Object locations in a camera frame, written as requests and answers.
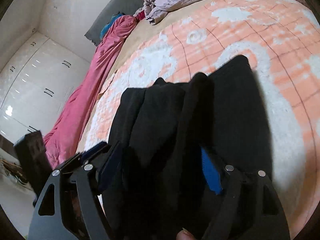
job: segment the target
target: cabinet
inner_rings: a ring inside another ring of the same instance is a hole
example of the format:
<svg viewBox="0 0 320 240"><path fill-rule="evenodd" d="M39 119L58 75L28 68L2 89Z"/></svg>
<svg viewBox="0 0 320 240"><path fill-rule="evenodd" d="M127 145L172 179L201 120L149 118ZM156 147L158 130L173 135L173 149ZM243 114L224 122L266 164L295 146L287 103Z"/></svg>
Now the cabinet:
<svg viewBox="0 0 320 240"><path fill-rule="evenodd" d="M89 69L87 61L42 34L32 38L36 44L30 49L29 39L0 73L0 132L13 143L28 132L48 133Z"/></svg>
<svg viewBox="0 0 320 240"><path fill-rule="evenodd" d="M48 40L41 33L31 36L13 55L4 69L0 72L0 106L2 105L7 92L13 81L18 76L24 65L33 54Z"/></svg>

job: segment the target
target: metal screw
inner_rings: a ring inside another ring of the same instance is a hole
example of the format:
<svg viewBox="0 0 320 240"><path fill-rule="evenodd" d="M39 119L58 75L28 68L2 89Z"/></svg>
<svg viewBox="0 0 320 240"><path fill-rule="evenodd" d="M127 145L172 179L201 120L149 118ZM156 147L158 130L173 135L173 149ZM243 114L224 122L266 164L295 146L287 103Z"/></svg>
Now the metal screw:
<svg viewBox="0 0 320 240"><path fill-rule="evenodd" d="M92 170L92 168L93 168L92 164L87 164L86 166L84 166L85 171L90 171L90 170Z"/></svg>
<svg viewBox="0 0 320 240"><path fill-rule="evenodd" d="M233 171L235 168L232 165L226 165L227 171Z"/></svg>
<svg viewBox="0 0 320 240"><path fill-rule="evenodd" d="M59 170L55 170L52 172L52 176L58 176L60 174L60 171Z"/></svg>
<svg viewBox="0 0 320 240"><path fill-rule="evenodd" d="M258 174L260 177L264 177L266 175L266 173L264 171L258 171Z"/></svg>

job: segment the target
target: folded black clothing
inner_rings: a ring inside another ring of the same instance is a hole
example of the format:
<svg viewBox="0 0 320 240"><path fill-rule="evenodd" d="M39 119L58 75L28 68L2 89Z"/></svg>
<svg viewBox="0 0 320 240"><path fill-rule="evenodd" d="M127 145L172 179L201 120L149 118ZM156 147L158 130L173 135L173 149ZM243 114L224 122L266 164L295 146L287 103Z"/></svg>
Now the folded black clothing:
<svg viewBox="0 0 320 240"><path fill-rule="evenodd" d="M271 178L268 120L245 56L188 83L159 78L127 89L108 143L117 141L125 147L122 168L102 195L119 239L175 239L182 227L201 239L223 196L207 186L200 145L242 172Z"/></svg>

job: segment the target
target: pink blanket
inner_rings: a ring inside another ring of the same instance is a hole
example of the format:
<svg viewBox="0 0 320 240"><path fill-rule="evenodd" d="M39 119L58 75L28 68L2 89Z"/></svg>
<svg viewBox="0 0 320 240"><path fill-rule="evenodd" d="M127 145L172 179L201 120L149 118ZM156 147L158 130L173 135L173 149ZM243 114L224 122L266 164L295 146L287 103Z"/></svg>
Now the pink blanket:
<svg viewBox="0 0 320 240"><path fill-rule="evenodd" d="M89 71L66 102L53 129L44 136L46 154L52 168L76 153L98 93L113 66L125 39L138 20L129 15L118 18L97 47Z"/></svg>

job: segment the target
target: orange blanket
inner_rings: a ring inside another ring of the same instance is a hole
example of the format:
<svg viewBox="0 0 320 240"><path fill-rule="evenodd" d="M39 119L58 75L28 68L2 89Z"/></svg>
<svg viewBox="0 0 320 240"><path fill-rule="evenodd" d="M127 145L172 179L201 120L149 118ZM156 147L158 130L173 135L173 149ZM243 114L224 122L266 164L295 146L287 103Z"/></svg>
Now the orange blanket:
<svg viewBox="0 0 320 240"><path fill-rule="evenodd" d="M141 44L104 83L85 148L108 141L126 88L158 77L187 82L237 54L249 58L261 87L273 184L293 238L320 200L320 26L295 0L215 0Z"/></svg>

